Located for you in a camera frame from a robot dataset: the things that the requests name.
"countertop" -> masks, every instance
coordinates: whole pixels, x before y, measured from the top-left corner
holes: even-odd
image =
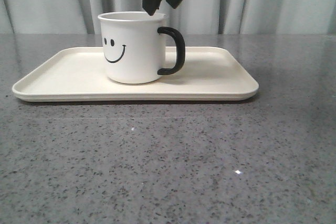
[[[23,102],[17,80],[101,38],[0,35],[0,223],[336,223],[336,36],[185,40],[230,51],[258,93]]]

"smiley face mouth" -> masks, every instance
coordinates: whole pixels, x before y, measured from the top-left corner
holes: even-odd
[[[117,60],[109,60],[108,58],[106,58],[105,54],[104,54],[104,57],[105,59],[109,62],[109,63],[117,63],[119,60],[121,60],[121,58],[124,56],[125,54],[125,47],[126,45],[122,45],[123,46],[123,49],[122,49],[122,53],[121,53],[121,56],[117,59]]]

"curtain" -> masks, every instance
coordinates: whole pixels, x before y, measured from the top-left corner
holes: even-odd
[[[99,34],[98,14],[141,0],[0,0],[0,33]],[[183,0],[158,12],[182,34],[334,34],[336,0]]]

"cream tray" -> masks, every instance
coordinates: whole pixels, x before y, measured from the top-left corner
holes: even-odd
[[[175,47],[166,48],[167,66],[174,65]],[[225,49],[186,47],[183,68],[146,84],[121,84],[104,72],[102,47],[62,50],[12,87],[29,102],[190,100],[232,101],[252,97],[258,83]]]

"mug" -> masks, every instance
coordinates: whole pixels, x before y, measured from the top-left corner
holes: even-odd
[[[141,84],[179,71],[185,59],[185,43],[179,31],[166,27],[167,16],[146,12],[113,12],[98,15],[101,25],[106,74],[113,81]],[[163,68],[165,35],[176,43],[176,64]]]

